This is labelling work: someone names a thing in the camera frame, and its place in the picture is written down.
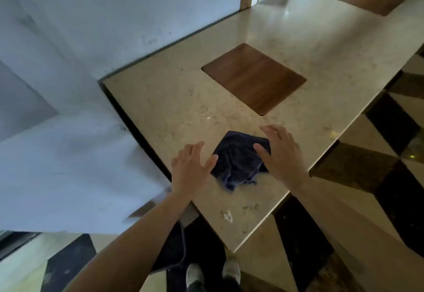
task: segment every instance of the hand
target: hand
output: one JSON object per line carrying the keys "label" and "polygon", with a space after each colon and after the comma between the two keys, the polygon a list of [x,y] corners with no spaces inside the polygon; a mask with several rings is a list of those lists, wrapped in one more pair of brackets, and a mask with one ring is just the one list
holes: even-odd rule
{"label": "hand", "polygon": [[178,156],[171,161],[172,191],[182,193],[190,200],[197,190],[204,186],[218,160],[218,155],[212,155],[205,166],[200,164],[200,150],[204,144],[200,141],[195,145],[185,145],[184,149],[178,152]]}
{"label": "hand", "polygon": [[267,135],[271,154],[258,143],[253,145],[254,149],[269,173],[284,183],[290,191],[296,191],[309,177],[299,144],[283,126],[271,124],[259,128]]}

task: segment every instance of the table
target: table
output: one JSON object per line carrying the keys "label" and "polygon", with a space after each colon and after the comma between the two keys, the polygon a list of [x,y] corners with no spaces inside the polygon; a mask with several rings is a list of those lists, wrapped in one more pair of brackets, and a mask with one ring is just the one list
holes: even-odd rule
{"label": "table", "polygon": [[[422,45],[422,5],[405,0],[383,17],[338,0],[266,0],[104,84],[168,169],[186,143],[206,142],[204,162],[228,130],[261,135],[267,123],[284,125],[312,166]],[[241,43],[306,79],[265,116],[201,70]],[[288,194],[267,174],[257,180],[228,193],[210,177],[194,199],[233,252]]]}

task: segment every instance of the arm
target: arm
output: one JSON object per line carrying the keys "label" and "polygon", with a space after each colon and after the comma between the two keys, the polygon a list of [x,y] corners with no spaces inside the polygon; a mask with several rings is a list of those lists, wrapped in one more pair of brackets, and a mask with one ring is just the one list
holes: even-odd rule
{"label": "arm", "polygon": [[310,179],[299,145],[282,126],[261,129],[270,141],[272,155],[257,143],[254,148],[268,171],[289,188],[320,228],[364,267],[357,274],[369,273],[369,281],[377,284],[378,290],[424,290],[424,258]]}
{"label": "arm", "polygon": [[200,164],[203,143],[186,145],[172,159],[172,192],[102,250],[66,287],[66,292],[138,292],[172,227],[205,183],[218,159]]}

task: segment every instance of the shoe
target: shoe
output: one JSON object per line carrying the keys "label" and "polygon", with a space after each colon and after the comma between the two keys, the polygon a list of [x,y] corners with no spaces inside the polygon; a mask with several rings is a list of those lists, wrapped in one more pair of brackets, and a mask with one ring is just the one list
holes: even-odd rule
{"label": "shoe", "polygon": [[227,277],[235,279],[237,283],[240,284],[240,265],[238,265],[238,262],[234,257],[228,258],[225,261],[224,268],[222,269],[222,278],[225,279]]}
{"label": "shoe", "polygon": [[191,284],[196,281],[200,281],[202,284],[205,283],[202,269],[199,264],[191,263],[186,272],[186,287],[188,288]]}

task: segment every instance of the dark blue cloth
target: dark blue cloth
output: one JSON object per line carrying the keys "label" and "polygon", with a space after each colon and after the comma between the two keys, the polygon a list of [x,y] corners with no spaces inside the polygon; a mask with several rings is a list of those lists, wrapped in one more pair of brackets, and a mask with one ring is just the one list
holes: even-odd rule
{"label": "dark blue cloth", "polygon": [[228,131],[216,147],[218,161],[211,174],[229,191],[234,191],[238,184],[256,184],[258,172],[268,172],[253,149],[254,143],[271,152],[268,139],[236,131]]}

